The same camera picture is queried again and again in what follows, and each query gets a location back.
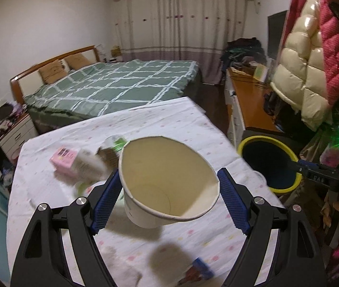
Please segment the brown pillow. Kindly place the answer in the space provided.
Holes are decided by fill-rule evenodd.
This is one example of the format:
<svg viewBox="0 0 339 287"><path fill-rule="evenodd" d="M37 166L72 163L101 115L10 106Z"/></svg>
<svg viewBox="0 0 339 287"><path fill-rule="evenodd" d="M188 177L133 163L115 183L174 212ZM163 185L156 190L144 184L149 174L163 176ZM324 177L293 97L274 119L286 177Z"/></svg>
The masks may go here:
<svg viewBox="0 0 339 287"><path fill-rule="evenodd" d="M69 55L64 59L68 64L70 69L79 70L83 67L92 65L92 62L89 61L83 54L77 53Z"/></svg>
<svg viewBox="0 0 339 287"><path fill-rule="evenodd" d="M68 72L59 60L55 60L38 70L44 84L54 84L55 82L67 77Z"/></svg>

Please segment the white cylindrical container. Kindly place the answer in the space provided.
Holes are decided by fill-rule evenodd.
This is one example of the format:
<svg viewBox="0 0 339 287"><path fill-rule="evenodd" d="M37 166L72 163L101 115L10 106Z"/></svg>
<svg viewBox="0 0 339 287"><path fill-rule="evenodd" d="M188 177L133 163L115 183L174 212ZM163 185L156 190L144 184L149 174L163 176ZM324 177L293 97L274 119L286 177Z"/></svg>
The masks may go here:
<svg viewBox="0 0 339 287"><path fill-rule="evenodd" d="M100 182L110 175L110 170L104 161L98 155L84 149L78 151L72 170L78 177L89 182Z"/></svg>

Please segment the yellow rimmed trash bin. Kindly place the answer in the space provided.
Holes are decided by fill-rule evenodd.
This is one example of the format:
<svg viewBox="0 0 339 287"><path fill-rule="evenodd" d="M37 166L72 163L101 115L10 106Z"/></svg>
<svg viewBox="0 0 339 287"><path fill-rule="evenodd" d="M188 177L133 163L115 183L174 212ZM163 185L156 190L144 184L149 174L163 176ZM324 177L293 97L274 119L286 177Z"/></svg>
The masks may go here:
<svg viewBox="0 0 339 287"><path fill-rule="evenodd" d="M273 193L288 194L300 185L302 175L293 170L293 163L299 159L278 139L265 135L250 136L240 142L237 151L253 170L265 177Z"/></svg>

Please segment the clear green label bottle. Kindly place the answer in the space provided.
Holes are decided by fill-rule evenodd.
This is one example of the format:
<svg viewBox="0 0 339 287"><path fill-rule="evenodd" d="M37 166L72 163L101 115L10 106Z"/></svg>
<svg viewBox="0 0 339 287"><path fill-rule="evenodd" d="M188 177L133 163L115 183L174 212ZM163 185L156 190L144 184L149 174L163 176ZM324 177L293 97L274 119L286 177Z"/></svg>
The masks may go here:
<svg viewBox="0 0 339 287"><path fill-rule="evenodd" d="M106 158L107 156L119 157L123 147L128 141L122 135L112 135L106 138L98 148L97 154Z"/></svg>

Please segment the cream puffer jacket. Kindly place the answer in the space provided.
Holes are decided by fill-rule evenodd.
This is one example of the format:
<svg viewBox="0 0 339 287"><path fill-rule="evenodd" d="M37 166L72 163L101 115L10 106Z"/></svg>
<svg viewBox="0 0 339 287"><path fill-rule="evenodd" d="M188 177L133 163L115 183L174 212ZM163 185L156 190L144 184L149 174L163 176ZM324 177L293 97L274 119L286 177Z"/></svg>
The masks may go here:
<svg viewBox="0 0 339 287"><path fill-rule="evenodd" d="M302 122L317 130L330 120L319 24L321 0L291 0L271 87Z"/></svg>

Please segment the green plaid duvet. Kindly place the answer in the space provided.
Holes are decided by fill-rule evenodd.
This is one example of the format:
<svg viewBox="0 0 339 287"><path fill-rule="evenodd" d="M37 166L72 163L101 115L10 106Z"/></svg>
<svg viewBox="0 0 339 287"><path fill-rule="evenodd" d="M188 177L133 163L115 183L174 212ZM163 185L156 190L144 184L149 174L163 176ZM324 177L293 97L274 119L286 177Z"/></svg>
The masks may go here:
<svg viewBox="0 0 339 287"><path fill-rule="evenodd" d="M92 118L184 96L195 84L193 60L96 63L25 96L29 109Z"/></svg>

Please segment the pink strawberry milk carton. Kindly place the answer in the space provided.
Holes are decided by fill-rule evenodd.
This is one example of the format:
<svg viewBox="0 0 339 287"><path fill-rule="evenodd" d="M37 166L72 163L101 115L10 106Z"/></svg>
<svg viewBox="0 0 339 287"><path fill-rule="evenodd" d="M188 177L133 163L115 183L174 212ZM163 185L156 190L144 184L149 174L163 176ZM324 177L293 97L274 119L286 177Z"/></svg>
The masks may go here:
<svg viewBox="0 0 339 287"><path fill-rule="evenodd" d="M77 156L77 150L61 147L52 155L49 161L58 173L76 177L78 176L75 167Z"/></svg>

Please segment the white paper cup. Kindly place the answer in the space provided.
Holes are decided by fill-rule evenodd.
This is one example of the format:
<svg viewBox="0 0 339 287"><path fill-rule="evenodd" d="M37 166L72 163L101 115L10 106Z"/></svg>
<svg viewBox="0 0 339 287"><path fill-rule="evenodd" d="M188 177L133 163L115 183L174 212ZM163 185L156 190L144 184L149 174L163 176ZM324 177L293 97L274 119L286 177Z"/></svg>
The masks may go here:
<svg viewBox="0 0 339 287"><path fill-rule="evenodd" d="M189 146L163 136L129 141L119 156L125 212L153 229L196 220L219 199L216 171Z"/></svg>

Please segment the wooden side cabinet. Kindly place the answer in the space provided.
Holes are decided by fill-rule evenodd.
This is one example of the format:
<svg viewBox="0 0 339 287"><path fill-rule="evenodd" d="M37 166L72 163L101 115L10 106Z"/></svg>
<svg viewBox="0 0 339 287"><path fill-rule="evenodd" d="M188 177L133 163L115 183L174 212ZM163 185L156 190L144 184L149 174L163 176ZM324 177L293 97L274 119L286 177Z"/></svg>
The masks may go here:
<svg viewBox="0 0 339 287"><path fill-rule="evenodd" d="M237 147L249 132L282 135L271 116L263 110L267 89L251 75L229 68L225 78L225 103L228 110L228 138Z"/></svg>

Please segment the toothpaste tube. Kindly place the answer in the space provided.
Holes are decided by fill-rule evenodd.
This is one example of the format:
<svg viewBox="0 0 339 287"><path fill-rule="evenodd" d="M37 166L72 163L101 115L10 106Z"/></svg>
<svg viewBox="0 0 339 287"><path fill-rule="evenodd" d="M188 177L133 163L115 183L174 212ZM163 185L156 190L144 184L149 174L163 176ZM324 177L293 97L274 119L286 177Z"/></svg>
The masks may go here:
<svg viewBox="0 0 339 287"><path fill-rule="evenodd" d="M178 280L177 286L199 286L215 276L209 265L202 259L195 259L182 277Z"/></svg>

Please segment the black television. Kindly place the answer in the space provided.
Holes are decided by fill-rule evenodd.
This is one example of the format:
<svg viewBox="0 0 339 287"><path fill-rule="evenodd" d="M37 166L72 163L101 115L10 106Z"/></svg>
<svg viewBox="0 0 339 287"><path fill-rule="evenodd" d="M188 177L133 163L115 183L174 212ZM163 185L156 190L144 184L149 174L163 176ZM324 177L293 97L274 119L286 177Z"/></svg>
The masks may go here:
<svg viewBox="0 0 339 287"><path fill-rule="evenodd" d="M278 55L278 48L287 12L288 11L282 11L268 17L267 56L273 60L275 60Z"/></svg>

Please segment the pink white curtain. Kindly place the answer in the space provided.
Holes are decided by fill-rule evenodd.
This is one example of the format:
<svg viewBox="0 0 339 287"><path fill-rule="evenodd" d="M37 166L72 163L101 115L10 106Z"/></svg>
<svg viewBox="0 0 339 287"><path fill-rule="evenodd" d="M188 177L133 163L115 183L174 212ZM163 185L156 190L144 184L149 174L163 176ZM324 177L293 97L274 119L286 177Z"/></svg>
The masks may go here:
<svg viewBox="0 0 339 287"><path fill-rule="evenodd" d="M194 60L215 85L224 49L243 36L247 0L113 0L113 7L125 61Z"/></svg>

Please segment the white dotted table cloth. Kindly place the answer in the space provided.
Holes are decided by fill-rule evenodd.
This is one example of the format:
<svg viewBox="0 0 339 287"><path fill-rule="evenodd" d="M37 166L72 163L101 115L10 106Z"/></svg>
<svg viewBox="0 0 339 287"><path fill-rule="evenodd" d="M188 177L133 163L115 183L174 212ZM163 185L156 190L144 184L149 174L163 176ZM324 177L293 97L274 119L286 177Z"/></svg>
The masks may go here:
<svg viewBox="0 0 339 287"><path fill-rule="evenodd" d="M119 286L176 286L195 259L213 271L200 286L221 286L245 241L222 199L218 170L252 195L279 199L238 155L224 134L187 98L118 111L27 141L17 160L8 203L6 248L13 264L37 207L71 205L95 190L84 176L58 172L60 149L111 147L119 156L123 188L95 242Z"/></svg>

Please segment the wooden bed headboard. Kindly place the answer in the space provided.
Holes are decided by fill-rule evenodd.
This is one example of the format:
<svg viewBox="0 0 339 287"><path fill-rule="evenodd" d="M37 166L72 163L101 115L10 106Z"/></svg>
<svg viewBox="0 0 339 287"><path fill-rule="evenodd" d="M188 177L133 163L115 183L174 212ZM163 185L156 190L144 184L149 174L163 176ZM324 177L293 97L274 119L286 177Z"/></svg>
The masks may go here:
<svg viewBox="0 0 339 287"><path fill-rule="evenodd" d="M85 57L85 60L90 64L101 61L97 49L94 45L91 45L36 64L10 79L11 91L15 101L24 104L24 96L32 95L43 85L54 84L57 80L67 76L70 65L66 59L73 55Z"/></svg>

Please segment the clothes pile on cabinet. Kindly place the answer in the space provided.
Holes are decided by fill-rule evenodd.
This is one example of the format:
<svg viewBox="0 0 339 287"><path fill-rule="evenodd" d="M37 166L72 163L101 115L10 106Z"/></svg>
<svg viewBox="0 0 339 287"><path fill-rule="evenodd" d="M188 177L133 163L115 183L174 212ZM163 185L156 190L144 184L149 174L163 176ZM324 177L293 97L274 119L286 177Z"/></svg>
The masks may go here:
<svg viewBox="0 0 339 287"><path fill-rule="evenodd" d="M243 64L248 64L250 61L266 65L267 57L260 40L256 37L238 38L228 42L222 52L220 61L221 70L226 71L229 67L241 67Z"/></svg>

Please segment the white bedside drawer cabinet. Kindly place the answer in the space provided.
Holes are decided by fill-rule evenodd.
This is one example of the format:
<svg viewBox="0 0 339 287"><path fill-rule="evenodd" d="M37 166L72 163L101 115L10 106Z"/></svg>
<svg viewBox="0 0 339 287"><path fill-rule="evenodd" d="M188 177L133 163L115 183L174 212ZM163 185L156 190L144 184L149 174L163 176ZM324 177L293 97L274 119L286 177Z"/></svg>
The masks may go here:
<svg viewBox="0 0 339 287"><path fill-rule="evenodd" d="M0 137L0 148L7 159L13 164L17 164L22 146L38 133L28 113L24 113L18 121L10 128L5 135Z"/></svg>

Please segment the pink floral bag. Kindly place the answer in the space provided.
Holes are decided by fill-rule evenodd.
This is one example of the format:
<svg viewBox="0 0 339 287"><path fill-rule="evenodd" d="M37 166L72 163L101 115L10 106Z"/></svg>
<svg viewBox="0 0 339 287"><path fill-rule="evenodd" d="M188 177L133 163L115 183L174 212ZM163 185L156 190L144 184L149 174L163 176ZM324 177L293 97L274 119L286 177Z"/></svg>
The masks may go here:
<svg viewBox="0 0 339 287"><path fill-rule="evenodd" d="M329 143L319 157L319 162L330 168L337 168L339 166L339 147Z"/></svg>

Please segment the left brown pillow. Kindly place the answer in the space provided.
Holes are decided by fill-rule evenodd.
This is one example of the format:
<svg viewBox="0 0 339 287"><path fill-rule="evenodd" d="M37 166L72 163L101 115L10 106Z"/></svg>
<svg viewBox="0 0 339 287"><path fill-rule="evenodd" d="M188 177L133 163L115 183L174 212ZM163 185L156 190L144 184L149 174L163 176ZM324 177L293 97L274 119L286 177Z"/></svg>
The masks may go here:
<svg viewBox="0 0 339 287"><path fill-rule="evenodd" d="M55 60L38 70L44 84L54 84L55 82L67 77L68 72L59 60Z"/></svg>

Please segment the right brown pillow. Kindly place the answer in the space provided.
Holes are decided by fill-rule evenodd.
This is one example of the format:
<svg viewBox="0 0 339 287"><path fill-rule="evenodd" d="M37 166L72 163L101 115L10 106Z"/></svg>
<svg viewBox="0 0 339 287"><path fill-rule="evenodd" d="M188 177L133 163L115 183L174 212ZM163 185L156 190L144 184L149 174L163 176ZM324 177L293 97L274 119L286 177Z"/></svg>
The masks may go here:
<svg viewBox="0 0 339 287"><path fill-rule="evenodd" d="M92 65L92 62L89 61L83 54L77 53L69 55L64 59L68 64L70 69L79 70L83 67Z"/></svg>

